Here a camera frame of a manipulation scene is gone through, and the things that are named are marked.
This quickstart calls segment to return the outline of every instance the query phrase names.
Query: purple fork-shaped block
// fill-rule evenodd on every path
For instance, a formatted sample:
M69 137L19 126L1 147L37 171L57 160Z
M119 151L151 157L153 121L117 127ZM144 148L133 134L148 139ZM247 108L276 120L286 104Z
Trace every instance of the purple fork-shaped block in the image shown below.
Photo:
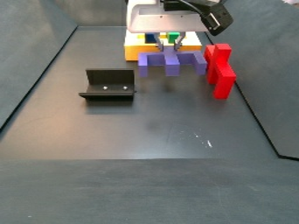
M164 66L167 76L180 74L180 65L192 65L196 74L205 74L207 61L200 51L176 52L172 46L165 46L163 52L140 52L137 56L139 75L147 76L149 66Z

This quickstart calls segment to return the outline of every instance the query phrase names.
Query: black metal bracket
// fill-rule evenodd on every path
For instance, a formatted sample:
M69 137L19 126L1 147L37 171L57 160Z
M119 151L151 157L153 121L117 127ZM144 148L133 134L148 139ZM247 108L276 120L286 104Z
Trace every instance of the black metal bracket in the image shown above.
M87 100L128 98L135 96L133 69L87 69L88 90L79 93Z

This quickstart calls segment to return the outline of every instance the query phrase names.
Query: yellow block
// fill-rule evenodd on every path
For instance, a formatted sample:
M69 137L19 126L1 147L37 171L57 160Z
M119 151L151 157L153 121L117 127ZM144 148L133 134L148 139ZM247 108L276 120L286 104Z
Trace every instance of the yellow block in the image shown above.
M165 33L160 34L160 39L164 46L172 46L168 43ZM155 44L145 44L145 35L143 33L131 33L125 31L125 60L137 60L139 53L155 53L159 52ZM201 49L201 42L197 38L195 31L185 32L185 38L181 41L181 47L179 51L199 51Z

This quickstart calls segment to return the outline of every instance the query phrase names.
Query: red l-shaped block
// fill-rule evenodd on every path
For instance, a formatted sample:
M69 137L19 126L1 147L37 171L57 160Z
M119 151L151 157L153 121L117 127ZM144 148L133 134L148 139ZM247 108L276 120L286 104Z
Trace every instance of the red l-shaped block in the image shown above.
M208 62L207 79L209 84L216 84L213 97L227 99L229 90L236 80L236 74L231 69L229 59L231 47L228 44L207 45L204 59Z

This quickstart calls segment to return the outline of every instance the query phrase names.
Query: green block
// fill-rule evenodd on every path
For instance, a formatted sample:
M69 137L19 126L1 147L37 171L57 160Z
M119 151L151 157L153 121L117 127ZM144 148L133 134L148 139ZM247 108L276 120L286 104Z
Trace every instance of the green block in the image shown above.
M168 39L168 43L173 44L173 41L177 39L179 36L180 36L180 33L177 31L167 32L165 37Z

